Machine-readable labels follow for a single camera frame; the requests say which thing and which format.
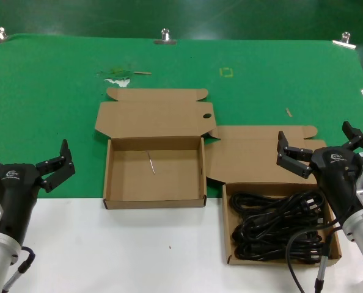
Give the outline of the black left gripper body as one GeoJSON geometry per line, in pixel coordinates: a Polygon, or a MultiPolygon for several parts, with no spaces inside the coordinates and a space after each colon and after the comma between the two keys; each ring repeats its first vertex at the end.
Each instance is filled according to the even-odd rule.
{"type": "Polygon", "coordinates": [[[37,202],[40,173],[32,164],[1,164],[0,178],[4,186],[0,233],[22,245],[37,202]]]}

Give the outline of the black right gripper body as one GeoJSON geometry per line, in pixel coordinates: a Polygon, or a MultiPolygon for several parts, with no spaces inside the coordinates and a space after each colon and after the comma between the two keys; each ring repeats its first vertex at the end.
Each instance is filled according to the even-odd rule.
{"type": "Polygon", "coordinates": [[[344,148],[319,148],[311,158],[318,187],[341,225],[362,208],[356,196],[354,157],[353,151],[344,148]]]}

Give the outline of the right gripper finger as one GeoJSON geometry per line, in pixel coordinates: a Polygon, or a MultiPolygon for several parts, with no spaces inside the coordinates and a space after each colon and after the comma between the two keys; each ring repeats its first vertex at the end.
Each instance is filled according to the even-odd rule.
{"type": "Polygon", "coordinates": [[[363,132],[351,126],[349,121],[344,121],[342,124],[342,131],[348,141],[342,145],[343,148],[354,151],[358,148],[363,149],[363,132]]]}
{"type": "Polygon", "coordinates": [[[313,153],[310,149],[289,146],[284,132],[279,131],[276,161],[278,166],[307,179],[312,173],[312,168],[306,162],[311,162],[313,153]]]}

